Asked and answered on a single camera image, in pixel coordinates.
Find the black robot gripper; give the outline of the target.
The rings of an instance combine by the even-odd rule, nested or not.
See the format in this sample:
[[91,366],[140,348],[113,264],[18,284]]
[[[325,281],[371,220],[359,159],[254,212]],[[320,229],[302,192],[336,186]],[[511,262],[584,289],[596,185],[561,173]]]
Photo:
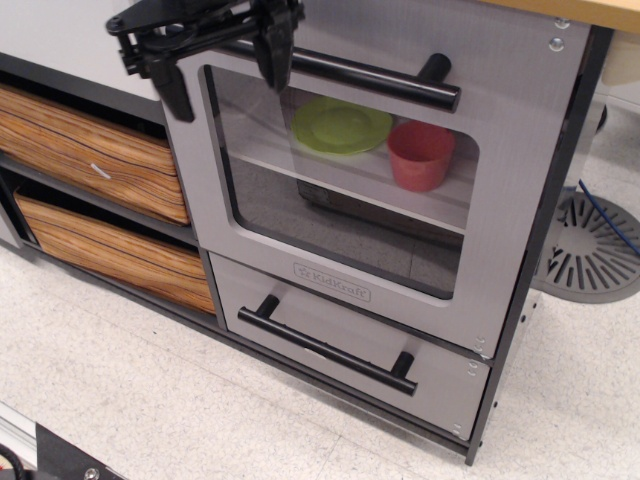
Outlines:
[[289,82],[294,32],[303,19],[299,1],[139,1],[107,20],[106,30],[118,39],[127,72],[151,78],[172,115],[193,122],[177,60],[248,40],[260,73],[280,94]]

